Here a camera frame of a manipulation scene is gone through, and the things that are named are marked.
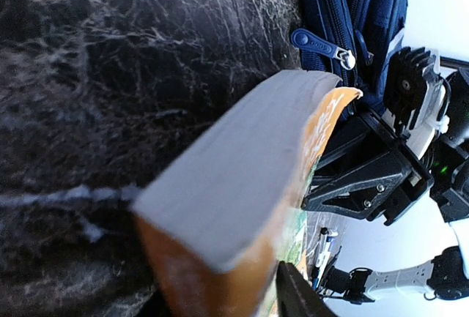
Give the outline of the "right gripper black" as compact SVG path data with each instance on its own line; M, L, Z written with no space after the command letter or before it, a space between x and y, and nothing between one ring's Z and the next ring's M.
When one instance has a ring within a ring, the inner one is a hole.
M422 160L433 135L431 128L409 129L390 112L351 118L333 134L316 170L341 175L311 190L301 209L369 222L383 216L392 225L434 184Z

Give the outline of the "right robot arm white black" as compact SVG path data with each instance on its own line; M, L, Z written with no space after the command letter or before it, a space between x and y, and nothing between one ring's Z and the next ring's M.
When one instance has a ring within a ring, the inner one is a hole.
M333 136L303 200L307 211L359 219L384 217L395 223L424 195L437 204L443 220L455 225L468 218L468 71L448 77L451 88L448 132L433 141L422 158L374 112L351 118ZM453 301L468 296L468 250L446 248L427 262L378 272L349 272L325 259L310 275L317 292L359 305L397 291L432 294Z

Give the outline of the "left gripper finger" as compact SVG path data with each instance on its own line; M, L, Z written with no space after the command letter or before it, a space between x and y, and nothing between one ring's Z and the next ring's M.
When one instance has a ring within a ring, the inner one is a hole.
M336 317L291 263L278 263L276 293L280 317Z

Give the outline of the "orange Treehouse book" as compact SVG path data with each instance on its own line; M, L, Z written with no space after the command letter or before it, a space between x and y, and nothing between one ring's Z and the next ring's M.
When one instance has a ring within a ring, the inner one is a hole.
M132 212L173 316L256 314L291 211L362 94L329 72L278 72L139 194Z

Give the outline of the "navy blue student backpack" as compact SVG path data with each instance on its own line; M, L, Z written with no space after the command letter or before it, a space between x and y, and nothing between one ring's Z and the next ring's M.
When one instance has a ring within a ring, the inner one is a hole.
M356 66L344 69L335 59L300 50L301 67L341 77L371 104L383 100L391 41L404 28L407 0L300 0L303 27L319 38L351 51Z

